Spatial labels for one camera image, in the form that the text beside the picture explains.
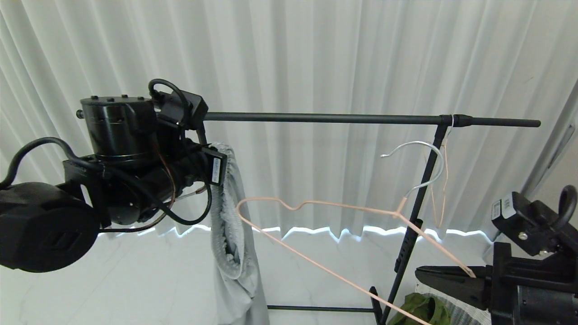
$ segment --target white label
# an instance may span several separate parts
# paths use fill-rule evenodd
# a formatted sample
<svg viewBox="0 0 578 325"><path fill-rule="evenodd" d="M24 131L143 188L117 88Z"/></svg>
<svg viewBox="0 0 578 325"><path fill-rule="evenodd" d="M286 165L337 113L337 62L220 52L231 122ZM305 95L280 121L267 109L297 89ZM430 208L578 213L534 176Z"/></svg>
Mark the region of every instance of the white label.
<svg viewBox="0 0 578 325"><path fill-rule="evenodd" d="M516 210L514 209L514 199L510 193L502 199L502 216L504 219L507 219L515 214Z"/></svg>
<svg viewBox="0 0 578 325"><path fill-rule="evenodd" d="M214 158L213 159L213 178L211 181L213 183L218 183L219 176L221 176L221 159Z"/></svg>
<svg viewBox="0 0 578 325"><path fill-rule="evenodd" d="M496 219L502 214L502 200L497 200L492 205L492 220Z"/></svg>

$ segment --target marble floor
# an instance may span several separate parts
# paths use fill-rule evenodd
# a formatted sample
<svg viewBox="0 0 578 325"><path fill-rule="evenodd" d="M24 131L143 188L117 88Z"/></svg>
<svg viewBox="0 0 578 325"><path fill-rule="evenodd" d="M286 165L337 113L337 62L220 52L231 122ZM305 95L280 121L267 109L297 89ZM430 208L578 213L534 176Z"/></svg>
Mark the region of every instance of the marble floor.
<svg viewBox="0 0 578 325"><path fill-rule="evenodd" d="M336 242L328 232L292 232L285 241L335 272L387 296L403 234L364 231ZM370 308L367 296L340 283L291 252L255 234L269 304ZM443 245L469 265L482 265L485 236L448 234ZM451 265L427 241L418 241L396 300L413 291L420 265ZM170 231L111 240L68 268L30 274L0 268L0 323L9 325L214 324L213 259L209 232ZM269 311L271 324L375 324L369 313Z"/></svg>

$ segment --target dark green garment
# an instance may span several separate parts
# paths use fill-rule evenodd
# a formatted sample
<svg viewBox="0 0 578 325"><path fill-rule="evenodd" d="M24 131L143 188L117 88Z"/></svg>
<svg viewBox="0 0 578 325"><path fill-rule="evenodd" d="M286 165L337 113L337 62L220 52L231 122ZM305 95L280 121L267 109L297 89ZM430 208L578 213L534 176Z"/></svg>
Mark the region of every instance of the dark green garment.
<svg viewBox="0 0 578 325"><path fill-rule="evenodd" d="M401 306L406 312L425 320L432 325L450 325L450 313L446 306L437 298L426 297L420 293L405 296L405 303ZM415 320L397 313L388 325L416 325Z"/></svg>

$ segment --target white curtain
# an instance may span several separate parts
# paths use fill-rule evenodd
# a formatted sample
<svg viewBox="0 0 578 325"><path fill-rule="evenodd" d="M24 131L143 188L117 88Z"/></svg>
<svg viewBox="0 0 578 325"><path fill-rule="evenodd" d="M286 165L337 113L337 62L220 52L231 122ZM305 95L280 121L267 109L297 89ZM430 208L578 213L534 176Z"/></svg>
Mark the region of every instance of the white curtain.
<svg viewBox="0 0 578 325"><path fill-rule="evenodd" d="M79 100L147 95L168 79L212 112L301 112L539 119L538 129L456 128L442 230L491 232L494 200L521 190L578 78L576 1L3 1L1 154L41 136L90 154ZM379 154L435 127L207 122L210 142L235 148L247 195L290 204L315 198L395 209L421 179L424 150ZM18 181L59 183L64 155L47 145ZM441 206L443 182L434 185ZM434 226L432 204L421 217ZM406 209L409 215L413 199ZM175 211L194 218L202 198ZM250 204L262 227L393 228L351 210L287 212ZM163 232L174 224L166 220Z"/></svg>

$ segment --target black clothes rack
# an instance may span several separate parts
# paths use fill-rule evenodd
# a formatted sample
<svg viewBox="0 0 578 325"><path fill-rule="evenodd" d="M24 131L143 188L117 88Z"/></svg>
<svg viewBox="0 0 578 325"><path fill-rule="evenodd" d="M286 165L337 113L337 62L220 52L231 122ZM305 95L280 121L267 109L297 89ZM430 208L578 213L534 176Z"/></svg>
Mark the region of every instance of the black clothes rack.
<svg viewBox="0 0 578 325"><path fill-rule="evenodd" d="M262 121L262 122L302 122L302 123L359 123L359 124L422 124L437 125L433 138L433 145L438 149L446 136L448 127L467 127L470 125L495 125L505 127L539 127L539 120L524 119L495 119L485 117L472 117L468 115L438 115L438 116L412 116L412 115L348 115L348 114L308 114L308 113L225 113L208 112L206 121ZM428 161L425 165L422 183L430 180L438 155L433 150L429 153ZM421 204L423 203L427 186L422 187L417 192L416 201L413 204L412 214L409 221L421 228L423 221L418 219ZM396 272L394 284L391 288L387 301L393 303L399 290L399 285L407 268L407 263L412 255L416 244L417 233L411 228L407 228L403 242L399 250L399 255L395 261L394 271ZM377 295L375 287L369 291ZM390 308L381 310L381 305L375 299L371 299L371 308L343 308L343 307L317 307L317 306L279 306L270 305L269 309L282 309L291 311L328 311L328 312L370 312L375 315L378 325L385 325Z"/></svg>

